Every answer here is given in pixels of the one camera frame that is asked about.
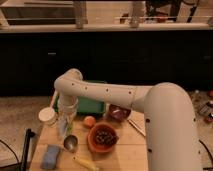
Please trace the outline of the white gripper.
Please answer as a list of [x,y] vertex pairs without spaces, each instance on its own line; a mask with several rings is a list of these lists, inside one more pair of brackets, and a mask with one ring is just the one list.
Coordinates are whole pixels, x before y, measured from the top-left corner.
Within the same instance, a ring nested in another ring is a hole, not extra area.
[[77,114],[78,98],[76,96],[59,95],[58,113],[59,113],[59,136],[65,139],[72,134],[73,120]]

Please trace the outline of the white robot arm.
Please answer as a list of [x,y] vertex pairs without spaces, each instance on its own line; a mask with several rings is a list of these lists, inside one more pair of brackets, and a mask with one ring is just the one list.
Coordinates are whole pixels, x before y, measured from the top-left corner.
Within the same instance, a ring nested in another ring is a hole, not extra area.
[[60,105],[82,96],[143,113],[149,171],[203,171],[194,107],[179,85],[93,83],[70,69],[55,80],[54,88]]

